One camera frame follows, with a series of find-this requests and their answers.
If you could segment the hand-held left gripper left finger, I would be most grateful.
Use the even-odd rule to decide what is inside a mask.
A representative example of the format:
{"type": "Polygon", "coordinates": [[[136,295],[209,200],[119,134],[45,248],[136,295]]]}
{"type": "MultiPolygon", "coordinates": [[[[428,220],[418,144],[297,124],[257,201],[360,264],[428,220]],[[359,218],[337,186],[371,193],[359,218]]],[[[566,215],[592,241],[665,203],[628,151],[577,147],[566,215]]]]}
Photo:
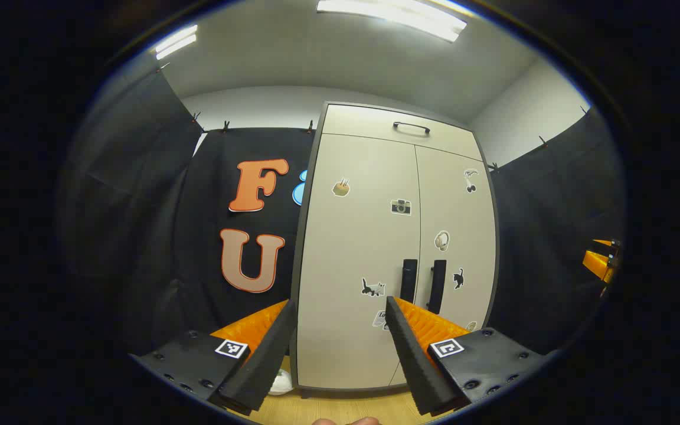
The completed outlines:
{"type": "Polygon", "coordinates": [[[187,330],[130,357],[168,387],[248,416],[272,389],[297,321],[296,304],[286,299],[219,330],[187,330]]]}

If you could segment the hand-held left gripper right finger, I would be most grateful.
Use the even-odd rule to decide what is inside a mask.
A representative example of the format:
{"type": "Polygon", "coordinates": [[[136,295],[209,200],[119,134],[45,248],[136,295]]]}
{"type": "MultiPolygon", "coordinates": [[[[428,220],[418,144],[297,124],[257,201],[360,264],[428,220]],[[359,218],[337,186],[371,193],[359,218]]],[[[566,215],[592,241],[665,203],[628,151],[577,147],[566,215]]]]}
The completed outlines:
{"type": "Polygon", "coordinates": [[[398,297],[386,299],[385,319],[408,389],[420,414],[476,410],[548,367],[545,355],[494,328],[472,332],[398,297]]]}

